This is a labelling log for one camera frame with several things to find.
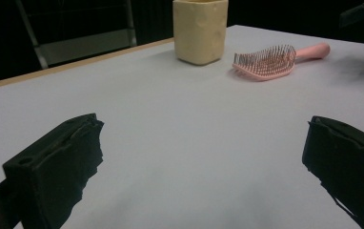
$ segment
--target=white surface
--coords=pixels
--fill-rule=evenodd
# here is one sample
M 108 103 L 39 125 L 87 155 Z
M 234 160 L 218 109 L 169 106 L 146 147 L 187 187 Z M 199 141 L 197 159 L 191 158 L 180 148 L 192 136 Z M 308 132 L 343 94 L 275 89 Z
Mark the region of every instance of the white surface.
M 252 82 L 234 52 L 325 41 L 324 60 Z M 301 163 L 308 121 L 364 131 L 364 44 L 234 26 L 220 61 L 173 43 L 0 88 L 1 165 L 61 122 L 97 113 L 104 162 L 63 228 L 356 229 Z

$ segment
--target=white table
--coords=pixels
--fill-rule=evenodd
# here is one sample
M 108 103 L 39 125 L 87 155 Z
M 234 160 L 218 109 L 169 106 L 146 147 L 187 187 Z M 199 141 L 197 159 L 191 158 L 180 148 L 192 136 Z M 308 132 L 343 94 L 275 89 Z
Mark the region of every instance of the white table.
M 235 52 L 322 41 L 326 59 L 276 80 L 231 68 Z M 168 43 L 0 87 L 0 181 L 5 161 L 88 113 L 105 122 L 104 162 L 63 228 L 359 228 L 301 156 L 313 115 L 364 131 L 364 44 L 233 26 L 208 66 Z

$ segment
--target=pink hairbrush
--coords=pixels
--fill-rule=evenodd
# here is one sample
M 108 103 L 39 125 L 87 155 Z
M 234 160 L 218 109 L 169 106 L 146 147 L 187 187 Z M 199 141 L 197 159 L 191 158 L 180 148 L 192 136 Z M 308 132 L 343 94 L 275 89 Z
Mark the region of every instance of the pink hairbrush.
M 319 43 L 298 51 L 291 45 L 273 46 L 259 52 L 236 53 L 233 67 L 259 81 L 276 79 L 292 72 L 296 58 L 322 59 L 330 50 L 327 43 Z

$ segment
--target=beige container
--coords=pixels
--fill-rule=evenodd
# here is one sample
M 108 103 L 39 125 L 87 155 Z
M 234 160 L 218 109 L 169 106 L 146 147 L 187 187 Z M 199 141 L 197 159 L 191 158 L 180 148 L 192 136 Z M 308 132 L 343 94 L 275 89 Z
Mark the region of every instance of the beige container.
M 221 58 L 228 0 L 174 0 L 173 36 L 179 59 L 206 65 Z

